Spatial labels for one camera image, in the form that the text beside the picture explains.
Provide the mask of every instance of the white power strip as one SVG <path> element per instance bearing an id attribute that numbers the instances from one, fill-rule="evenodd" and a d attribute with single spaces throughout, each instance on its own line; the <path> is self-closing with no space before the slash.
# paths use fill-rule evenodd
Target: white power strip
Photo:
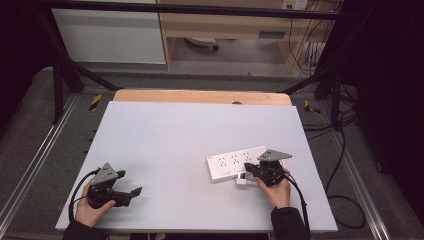
<path id="1" fill-rule="evenodd" d="M 238 173 L 245 173 L 244 163 L 259 164 L 258 157 L 266 150 L 265 146 L 259 146 L 206 157 L 212 182 L 233 179 Z"/>

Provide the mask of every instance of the white cabinet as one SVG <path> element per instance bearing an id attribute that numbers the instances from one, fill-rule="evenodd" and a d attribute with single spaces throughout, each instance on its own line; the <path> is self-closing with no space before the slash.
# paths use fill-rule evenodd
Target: white cabinet
<path id="1" fill-rule="evenodd" d="M 157 13 L 53 9 L 53 14 L 74 61 L 166 64 Z"/>

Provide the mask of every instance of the black sleeve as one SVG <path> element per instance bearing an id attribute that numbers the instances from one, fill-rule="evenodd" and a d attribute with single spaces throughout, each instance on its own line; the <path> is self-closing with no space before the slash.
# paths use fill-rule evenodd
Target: black sleeve
<path id="1" fill-rule="evenodd" d="M 77 221 L 69 223 L 63 233 L 63 240 L 105 240 L 106 238 L 106 233 Z"/>
<path id="2" fill-rule="evenodd" d="M 276 240 L 310 239 L 297 208 L 274 208 L 271 222 Z"/>

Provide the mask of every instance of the white table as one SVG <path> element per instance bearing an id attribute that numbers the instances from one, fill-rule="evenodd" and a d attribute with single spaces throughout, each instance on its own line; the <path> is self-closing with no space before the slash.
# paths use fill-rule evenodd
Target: white table
<path id="1" fill-rule="evenodd" d="M 272 207 L 262 190 L 241 188 L 233 180 L 212 183 L 206 162 L 206 156 L 260 145 L 293 155 L 285 165 L 308 204 L 311 231 L 337 231 L 295 107 L 110 102 L 76 184 L 109 162 L 116 171 L 127 171 L 114 190 L 143 187 L 129 207 L 106 214 L 100 229 L 271 232 Z M 294 188 L 291 204 L 301 211 Z M 68 223 L 65 208 L 56 228 L 64 230 Z"/>

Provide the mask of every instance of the person's hand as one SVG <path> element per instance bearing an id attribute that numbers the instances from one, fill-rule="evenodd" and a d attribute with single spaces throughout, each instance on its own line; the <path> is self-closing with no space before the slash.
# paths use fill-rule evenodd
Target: person's hand
<path id="1" fill-rule="evenodd" d="M 80 222 L 88 227 L 94 227 L 99 221 L 100 217 L 103 214 L 107 213 L 114 205 L 115 201 L 110 200 L 105 203 L 101 208 L 94 209 L 88 204 L 87 193 L 90 188 L 90 183 L 85 185 L 84 190 L 82 191 L 82 197 L 77 204 L 77 214 L 75 220 Z"/>
<path id="2" fill-rule="evenodd" d="M 284 180 L 281 181 L 278 185 L 271 187 L 267 187 L 260 178 L 255 177 L 255 179 L 262 190 L 264 190 L 272 206 L 276 208 L 290 207 L 291 187 L 287 179 L 284 178 Z"/>

